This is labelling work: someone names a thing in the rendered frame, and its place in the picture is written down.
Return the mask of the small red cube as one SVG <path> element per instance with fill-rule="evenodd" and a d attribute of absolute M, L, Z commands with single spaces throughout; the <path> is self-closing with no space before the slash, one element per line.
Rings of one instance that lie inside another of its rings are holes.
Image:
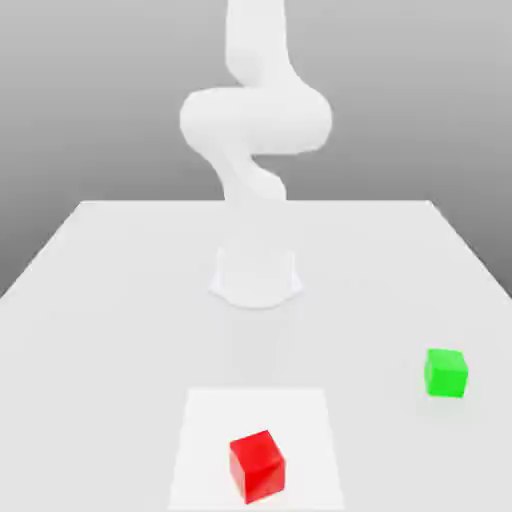
<path fill-rule="evenodd" d="M 229 470 L 245 504 L 285 489 L 286 460 L 268 430 L 229 443 Z"/>

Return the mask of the small green cube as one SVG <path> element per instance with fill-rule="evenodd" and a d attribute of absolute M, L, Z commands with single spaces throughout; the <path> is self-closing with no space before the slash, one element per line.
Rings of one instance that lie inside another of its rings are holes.
<path fill-rule="evenodd" d="M 469 369 L 462 351 L 427 349 L 424 382 L 429 396 L 463 398 L 468 375 Z"/>

